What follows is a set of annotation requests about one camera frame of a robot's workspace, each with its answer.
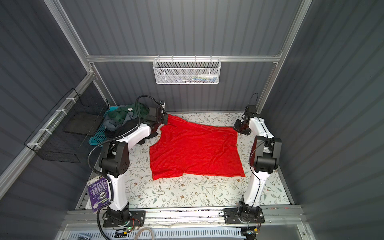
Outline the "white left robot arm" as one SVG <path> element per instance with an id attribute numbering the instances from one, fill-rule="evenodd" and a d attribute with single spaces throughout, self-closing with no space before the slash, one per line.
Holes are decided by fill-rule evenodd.
<path id="1" fill-rule="evenodd" d="M 129 149 L 136 144 L 143 144 L 146 139 L 155 137 L 159 126 L 165 125 L 167 121 L 165 103 L 161 102 L 156 107 L 150 108 L 146 119 L 136 123 L 134 128 L 103 143 L 99 166 L 102 173 L 109 178 L 110 192 L 106 222 L 110 221 L 119 226 L 130 222 L 131 214 L 125 192 L 124 176 L 130 165 Z"/>

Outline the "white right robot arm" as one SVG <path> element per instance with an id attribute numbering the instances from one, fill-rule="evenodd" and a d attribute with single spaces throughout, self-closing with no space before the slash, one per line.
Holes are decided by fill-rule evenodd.
<path id="1" fill-rule="evenodd" d="M 279 166 L 282 140 L 276 138 L 267 128 L 265 120 L 257 114 L 255 105 L 247 105 L 241 119 L 236 120 L 233 129 L 239 134 L 255 135 L 249 157 L 251 178 L 242 200 L 238 215 L 260 214 L 260 200 L 269 176 Z"/>

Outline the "red t shirt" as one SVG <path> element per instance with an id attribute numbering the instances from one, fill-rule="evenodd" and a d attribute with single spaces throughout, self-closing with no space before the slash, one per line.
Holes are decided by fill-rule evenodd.
<path id="1" fill-rule="evenodd" d="M 184 174 L 245 177 L 237 148 L 238 133 L 229 127 L 190 123 L 170 115 L 150 147 L 153 180 Z"/>

